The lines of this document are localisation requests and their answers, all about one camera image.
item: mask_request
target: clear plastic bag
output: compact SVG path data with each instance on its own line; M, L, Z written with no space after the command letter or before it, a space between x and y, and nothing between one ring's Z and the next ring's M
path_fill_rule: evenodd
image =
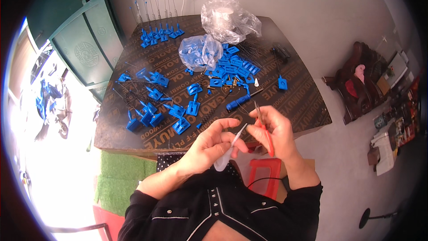
M261 37L260 20L243 9L238 0L208 0L202 5L201 22L205 31L221 43L236 45L250 33Z
M182 40L179 56L192 71L214 70L216 62L223 56L223 47L211 35L198 35Z

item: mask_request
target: black cable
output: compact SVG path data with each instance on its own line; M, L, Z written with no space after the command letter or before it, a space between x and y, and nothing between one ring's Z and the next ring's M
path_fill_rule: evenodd
M252 183L250 183L250 184L247 186L247 188L249 188L249 187L250 187L253 183L255 183L256 181L264 180L264 179L282 180L281 178L274 178L274 177L260 178L260 179L257 179L257 180L255 180L255 181L253 181Z

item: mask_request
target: white plastic part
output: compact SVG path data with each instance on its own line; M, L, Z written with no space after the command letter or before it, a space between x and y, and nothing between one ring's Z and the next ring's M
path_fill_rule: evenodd
M230 160L230 155L232 154L233 151L233 145L235 144L236 140L239 138L239 136L241 135L243 129L248 125L248 123L245 123L245 125L241 128L241 130L236 134L235 138L233 139L230 148L227 150L226 153L224 153L224 155L221 156L221 158L217 159L214 162L214 168L217 171L223 171L227 164L229 163Z

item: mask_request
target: red chair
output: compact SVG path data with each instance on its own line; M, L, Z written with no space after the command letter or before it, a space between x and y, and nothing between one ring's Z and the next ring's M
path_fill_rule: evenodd
M251 166L251 172L249 174L249 182L251 184L255 180L255 172L257 168L269 168L270 169L270 178L279 178L281 172L281 159L279 158L266 158L266 159L252 159L249 162ZM266 192L263 194L264 196L270 197L273 200L276 200L276 194L278 192L278 186L280 184L280 180L278 179L269 179L267 183Z

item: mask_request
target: green grass carpet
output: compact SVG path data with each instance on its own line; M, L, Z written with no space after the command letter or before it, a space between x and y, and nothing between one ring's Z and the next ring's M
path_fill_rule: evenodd
M101 200L103 209L124 216L138 180L142 181L155 172L156 162L101 151L101 174L94 201Z

